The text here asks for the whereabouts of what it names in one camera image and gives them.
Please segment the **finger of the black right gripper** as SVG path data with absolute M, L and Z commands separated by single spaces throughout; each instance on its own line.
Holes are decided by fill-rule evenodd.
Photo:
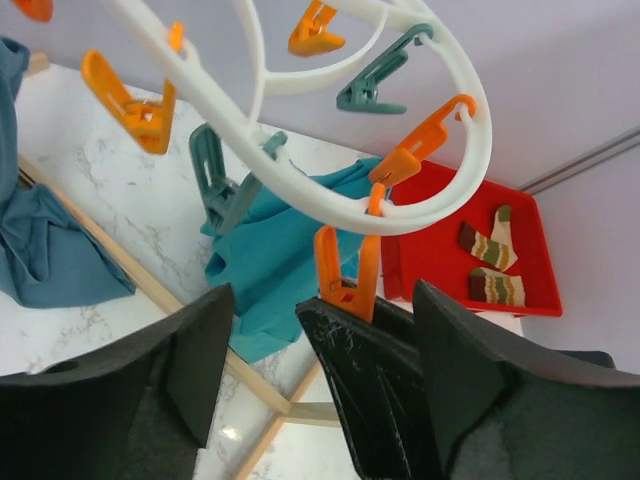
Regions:
M 319 298 L 296 315 L 328 381 L 362 479 L 427 479 L 430 416 L 415 345 Z
M 415 345 L 413 313 L 377 297 L 372 325 L 393 338 L 409 345 Z

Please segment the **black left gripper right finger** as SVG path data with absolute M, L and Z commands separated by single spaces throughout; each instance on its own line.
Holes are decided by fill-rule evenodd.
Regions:
M 425 282 L 413 310 L 447 477 L 638 478 L 638 375 L 538 345 Z

